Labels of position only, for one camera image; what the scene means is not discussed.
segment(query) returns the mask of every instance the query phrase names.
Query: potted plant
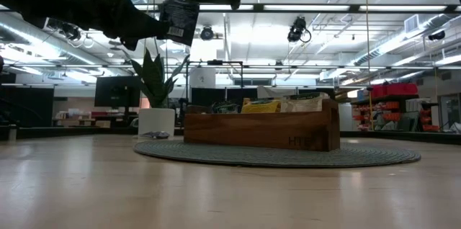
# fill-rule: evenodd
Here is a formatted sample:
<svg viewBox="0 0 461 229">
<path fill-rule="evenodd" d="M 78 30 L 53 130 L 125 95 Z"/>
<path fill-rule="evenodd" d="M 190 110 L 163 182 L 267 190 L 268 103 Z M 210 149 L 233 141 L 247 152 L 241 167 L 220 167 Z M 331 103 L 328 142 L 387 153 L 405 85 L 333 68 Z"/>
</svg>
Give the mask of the potted plant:
<svg viewBox="0 0 461 229">
<path fill-rule="evenodd" d="M 164 63 L 160 54 L 155 60 L 152 60 L 151 54 L 146 50 L 143 66 L 134 60 L 131 61 L 135 72 L 138 74 L 141 91 L 151 104 L 150 109 L 139 110 L 139 135 L 161 131 L 167 132 L 171 137 L 174 135 L 175 111 L 167 108 L 167 100 L 168 95 L 173 91 L 174 83 L 177 81 L 174 77 L 181 72 L 188 59 L 189 55 L 166 80 Z"/>
</svg>

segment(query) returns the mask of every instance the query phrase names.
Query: white cylinder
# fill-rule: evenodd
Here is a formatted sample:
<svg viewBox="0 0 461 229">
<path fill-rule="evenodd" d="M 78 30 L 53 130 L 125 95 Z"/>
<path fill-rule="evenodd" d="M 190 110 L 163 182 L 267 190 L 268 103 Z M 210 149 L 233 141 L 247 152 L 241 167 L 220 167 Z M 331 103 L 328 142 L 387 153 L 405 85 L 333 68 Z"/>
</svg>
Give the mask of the white cylinder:
<svg viewBox="0 0 461 229">
<path fill-rule="evenodd" d="M 138 135 L 149 132 L 167 132 L 170 138 L 174 136 L 173 109 L 140 109 Z"/>
</svg>

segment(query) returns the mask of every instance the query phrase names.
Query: yellow package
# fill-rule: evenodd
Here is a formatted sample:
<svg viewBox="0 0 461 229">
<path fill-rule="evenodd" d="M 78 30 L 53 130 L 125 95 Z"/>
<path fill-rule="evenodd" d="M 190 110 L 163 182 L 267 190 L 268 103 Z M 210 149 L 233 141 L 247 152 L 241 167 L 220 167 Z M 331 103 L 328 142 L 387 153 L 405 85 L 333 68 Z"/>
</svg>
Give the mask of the yellow package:
<svg viewBox="0 0 461 229">
<path fill-rule="evenodd" d="M 243 99 L 242 113 L 278 113 L 281 102 L 278 99 Z"/>
</svg>

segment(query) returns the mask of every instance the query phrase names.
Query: black package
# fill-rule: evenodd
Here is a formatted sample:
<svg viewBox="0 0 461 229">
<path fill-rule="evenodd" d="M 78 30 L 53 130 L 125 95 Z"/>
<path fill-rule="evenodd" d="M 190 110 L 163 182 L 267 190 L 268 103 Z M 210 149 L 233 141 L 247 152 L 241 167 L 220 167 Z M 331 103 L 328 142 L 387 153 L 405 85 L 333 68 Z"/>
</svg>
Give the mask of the black package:
<svg viewBox="0 0 461 229">
<path fill-rule="evenodd" d="M 200 5 L 191 1 L 165 0 L 160 5 L 160 21 L 170 25 L 168 33 L 157 39 L 170 39 L 192 46 Z"/>
</svg>

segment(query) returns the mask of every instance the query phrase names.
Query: snack bag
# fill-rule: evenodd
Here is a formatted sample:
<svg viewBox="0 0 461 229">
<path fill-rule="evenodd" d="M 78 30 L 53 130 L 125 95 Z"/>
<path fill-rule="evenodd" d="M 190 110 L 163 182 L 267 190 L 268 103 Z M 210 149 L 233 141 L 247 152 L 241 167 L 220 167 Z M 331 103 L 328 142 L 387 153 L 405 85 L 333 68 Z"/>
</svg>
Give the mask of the snack bag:
<svg viewBox="0 0 461 229">
<path fill-rule="evenodd" d="M 317 112 L 322 111 L 322 101 L 329 99 L 327 93 L 314 92 L 291 96 L 289 99 L 283 99 L 281 103 L 281 112 Z"/>
<path fill-rule="evenodd" d="M 278 113 L 280 99 L 243 99 L 242 113 Z"/>
</svg>

